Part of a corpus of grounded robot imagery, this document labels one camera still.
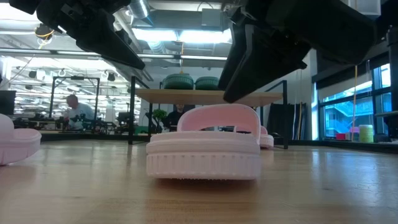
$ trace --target white shirt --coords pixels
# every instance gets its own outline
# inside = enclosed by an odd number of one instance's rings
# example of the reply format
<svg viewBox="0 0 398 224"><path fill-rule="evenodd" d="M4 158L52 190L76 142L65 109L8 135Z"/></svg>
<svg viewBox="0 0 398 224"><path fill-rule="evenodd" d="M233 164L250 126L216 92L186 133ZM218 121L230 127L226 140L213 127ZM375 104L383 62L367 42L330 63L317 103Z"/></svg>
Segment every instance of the white shirt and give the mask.
<svg viewBox="0 0 398 224"><path fill-rule="evenodd" d="M75 129L83 129L83 125L81 121L74 122L70 118L76 117L76 115L80 116L81 114L86 115L86 119L94 119L94 111L90 106L84 103L79 103L76 109L71 109L69 111L69 125Z"/></svg>

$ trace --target yellow container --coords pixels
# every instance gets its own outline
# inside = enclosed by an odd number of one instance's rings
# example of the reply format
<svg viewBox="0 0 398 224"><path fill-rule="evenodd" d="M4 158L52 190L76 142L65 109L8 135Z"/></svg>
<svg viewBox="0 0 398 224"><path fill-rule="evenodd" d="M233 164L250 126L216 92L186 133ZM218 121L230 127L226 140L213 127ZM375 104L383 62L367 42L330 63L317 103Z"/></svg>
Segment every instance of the yellow container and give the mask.
<svg viewBox="0 0 398 224"><path fill-rule="evenodd" d="M360 142L374 142L373 141L373 125L370 125L370 124L359 125L359 141Z"/></svg>

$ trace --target pink shoe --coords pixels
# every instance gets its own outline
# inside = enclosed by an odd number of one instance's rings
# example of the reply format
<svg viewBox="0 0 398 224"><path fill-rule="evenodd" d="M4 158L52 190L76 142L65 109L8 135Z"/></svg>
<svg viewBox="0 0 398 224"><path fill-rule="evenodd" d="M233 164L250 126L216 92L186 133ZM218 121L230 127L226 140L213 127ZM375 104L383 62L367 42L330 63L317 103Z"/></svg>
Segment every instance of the pink shoe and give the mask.
<svg viewBox="0 0 398 224"><path fill-rule="evenodd" d="M265 127L261 126L260 147L272 149L274 147L274 137L268 134Z"/></svg>
<svg viewBox="0 0 398 224"><path fill-rule="evenodd" d="M242 127L235 127L234 132L238 131L250 132ZM274 137L269 135L267 129L263 126L261 126L260 147L267 149L272 149L274 147Z"/></svg>
<svg viewBox="0 0 398 224"><path fill-rule="evenodd" d="M0 114L0 166L35 154L40 149L41 138L34 129L14 129L11 119Z"/></svg>
<svg viewBox="0 0 398 224"><path fill-rule="evenodd" d="M212 126L241 126L252 134L199 131ZM259 117L250 107L232 104L196 108L180 118L177 132L157 134L150 139L147 175L176 179L256 179L261 173L259 141Z"/></svg>

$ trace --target metal frame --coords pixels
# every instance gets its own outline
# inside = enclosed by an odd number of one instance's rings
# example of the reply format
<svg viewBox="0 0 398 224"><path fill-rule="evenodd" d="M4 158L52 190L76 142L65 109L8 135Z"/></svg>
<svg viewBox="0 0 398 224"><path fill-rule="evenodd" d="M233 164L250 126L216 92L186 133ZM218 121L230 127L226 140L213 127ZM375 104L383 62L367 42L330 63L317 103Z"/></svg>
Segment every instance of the metal frame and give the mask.
<svg viewBox="0 0 398 224"><path fill-rule="evenodd" d="M134 140L134 107L135 107L135 100L136 100L136 83L140 84L141 86L150 89L143 81L139 78L132 76L131 77L131 93L130 93L130 118L129 118L129 145L133 145ZM152 136L151 127L152 127L152 110L153 104L149 103L149 118L148 119L148 139Z"/></svg>
<svg viewBox="0 0 398 224"><path fill-rule="evenodd" d="M55 88L58 87L55 81L57 79L71 79L73 80L74 77L52 77L52 89L51 89L51 100L50 100L50 111L49 111L49 118L52 117L52 108L54 104L54 93ZM97 122L97 110L98 110L98 95L100 93L100 78L86 78L86 77L79 77L80 80L88 79L88 80L97 80L97 89L96 89L96 97L95 97L95 110L94 110L94 121L93 121L93 129L91 130L92 133L95 132L96 122Z"/></svg>
<svg viewBox="0 0 398 224"><path fill-rule="evenodd" d="M283 100L284 100L284 116L287 117L287 80L282 80L279 83L277 83L276 85L274 85L273 87L269 88L268 90L266 90L265 92L271 91L273 89L275 89L276 87L278 87L279 85L282 84L282 88L283 88ZM261 125L264 125L264 109L263 107L261 107L260 109L260 117L262 118L261 120ZM289 124L287 123L287 120L285 119L284 121L284 129L288 130L289 128ZM289 136L287 134L287 131L284 132L284 149L288 149L289 148Z"/></svg>

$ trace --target wooden shelf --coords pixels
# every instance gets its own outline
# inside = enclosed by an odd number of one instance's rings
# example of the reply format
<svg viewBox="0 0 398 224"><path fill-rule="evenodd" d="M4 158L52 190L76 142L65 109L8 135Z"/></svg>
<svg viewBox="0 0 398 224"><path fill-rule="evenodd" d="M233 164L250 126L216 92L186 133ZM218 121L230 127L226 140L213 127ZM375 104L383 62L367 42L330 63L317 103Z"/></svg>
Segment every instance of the wooden shelf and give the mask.
<svg viewBox="0 0 398 224"><path fill-rule="evenodd" d="M224 91L136 89L136 95L149 103L160 104L215 105L227 103L223 100ZM281 99L282 93L252 93L236 103L247 106L264 106Z"/></svg>

